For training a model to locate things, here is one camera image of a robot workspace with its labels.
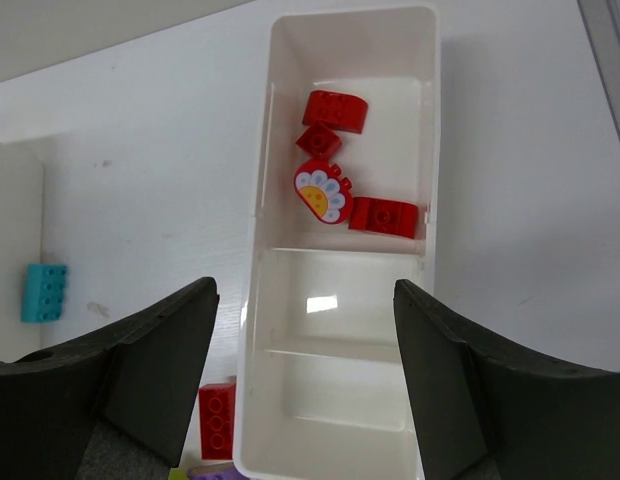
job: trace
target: red curved block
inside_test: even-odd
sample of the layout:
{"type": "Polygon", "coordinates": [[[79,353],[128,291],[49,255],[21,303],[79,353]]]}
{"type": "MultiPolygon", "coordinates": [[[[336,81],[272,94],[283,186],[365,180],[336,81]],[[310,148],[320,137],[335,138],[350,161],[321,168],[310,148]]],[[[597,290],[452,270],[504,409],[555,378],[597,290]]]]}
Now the red curved block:
{"type": "Polygon", "coordinates": [[[406,238],[416,236],[419,218],[416,205],[370,197],[355,197],[353,203],[349,229],[406,238]]]}
{"type": "Polygon", "coordinates": [[[315,122],[299,137],[297,145],[313,158],[328,161],[341,148],[341,138],[321,122],[315,122]]]}
{"type": "Polygon", "coordinates": [[[199,389],[201,458],[232,460],[236,385],[219,383],[199,389]]]}
{"type": "Polygon", "coordinates": [[[294,174],[294,189],[320,222],[336,225],[352,213],[352,183],[339,178],[341,169],[323,160],[312,159],[294,174]]]}
{"type": "Polygon", "coordinates": [[[368,113],[368,103],[346,93],[315,90],[308,97],[303,124],[323,122],[333,130],[361,133],[368,113]]]}

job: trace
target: red building block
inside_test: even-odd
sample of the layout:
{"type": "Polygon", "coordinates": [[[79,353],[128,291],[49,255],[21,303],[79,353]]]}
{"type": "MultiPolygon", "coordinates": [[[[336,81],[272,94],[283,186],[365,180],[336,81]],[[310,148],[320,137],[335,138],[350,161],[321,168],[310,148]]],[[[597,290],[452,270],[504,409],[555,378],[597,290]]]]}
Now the red building block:
{"type": "Polygon", "coordinates": [[[341,169],[324,160],[311,159],[294,174],[294,189],[320,222],[336,225],[352,213],[352,183],[339,178],[341,169]]]}
{"type": "Polygon", "coordinates": [[[348,228],[414,238],[419,209],[416,205],[370,197],[355,197],[348,228]]]}
{"type": "Polygon", "coordinates": [[[328,161],[341,148],[341,138],[323,123],[315,122],[299,137],[297,145],[311,157],[328,161]]]}
{"type": "Polygon", "coordinates": [[[199,389],[201,458],[232,460],[236,385],[218,383],[199,389]]]}
{"type": "Polygon", "coordinates": [[[368,103],[354,95],[315,90],[310,93],[303,124],[323,122],[333,130],[361,133],[368,113],[368,103]]]}

